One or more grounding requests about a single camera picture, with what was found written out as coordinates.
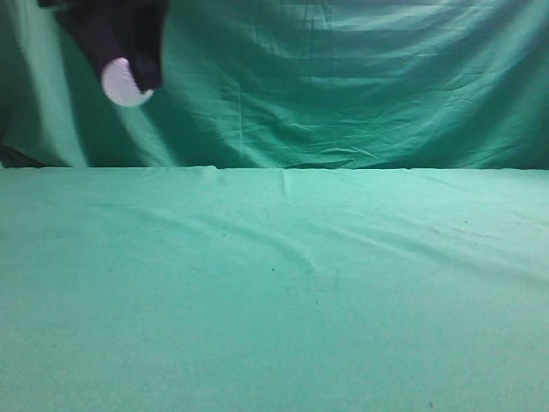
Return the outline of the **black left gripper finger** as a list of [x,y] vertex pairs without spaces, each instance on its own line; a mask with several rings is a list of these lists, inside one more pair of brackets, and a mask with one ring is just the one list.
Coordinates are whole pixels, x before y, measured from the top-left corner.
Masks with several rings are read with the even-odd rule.
[[115,34],[136,86],[141,92],[160,88],[166,1],[114,1],[113,7]]

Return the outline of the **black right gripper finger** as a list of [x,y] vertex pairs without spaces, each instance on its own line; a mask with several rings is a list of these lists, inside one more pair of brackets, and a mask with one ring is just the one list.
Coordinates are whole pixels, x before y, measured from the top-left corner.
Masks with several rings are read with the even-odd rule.
[[112,61],[125,56],[114,27],[111,1],[38,0],[57,24],[76,42],[100,80]]

